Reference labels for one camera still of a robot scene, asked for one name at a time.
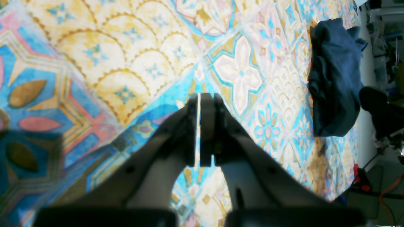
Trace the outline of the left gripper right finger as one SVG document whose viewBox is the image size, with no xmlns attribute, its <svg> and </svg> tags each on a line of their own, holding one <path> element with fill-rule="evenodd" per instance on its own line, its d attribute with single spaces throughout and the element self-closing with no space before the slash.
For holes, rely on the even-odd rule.
<svg viewBox="0 0 404 227">
<path fill-rule="evenodd" d="M 358 209 L 320 198 L 259 147 L 220 95 L 200 95 L 200 165 L 221 167 L 232 209 L 225 227 L 365 227 Z"/>
</svg>

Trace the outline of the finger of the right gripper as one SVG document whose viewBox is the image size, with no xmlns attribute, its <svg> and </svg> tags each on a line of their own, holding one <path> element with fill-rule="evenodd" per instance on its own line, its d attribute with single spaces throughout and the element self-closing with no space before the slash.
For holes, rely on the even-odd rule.
<svg viewBox="0 0 404 227">
<path fill-rule="evenodd" d="M 370 86 L 365 86 L 360 90 L 359 100 L 362 109 L 371 115 L 376 139 L 395 137 L 403 133 L 403 106 L 390 103 L 384 92 Z"/>
</svg>

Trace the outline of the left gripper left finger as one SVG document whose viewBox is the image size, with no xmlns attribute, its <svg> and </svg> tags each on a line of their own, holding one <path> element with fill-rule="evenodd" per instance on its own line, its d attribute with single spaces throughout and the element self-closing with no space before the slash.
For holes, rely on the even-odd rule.
<svg viewBox="0 0 404 227">
<path fill-rule="evenodd" d="M 35 227 L 177 227 L 170 210 L 179 174 L 194 166 L 198 97 L 170 115 L 146 144 L 87 195 L 39 210 Z"/>
</svg>

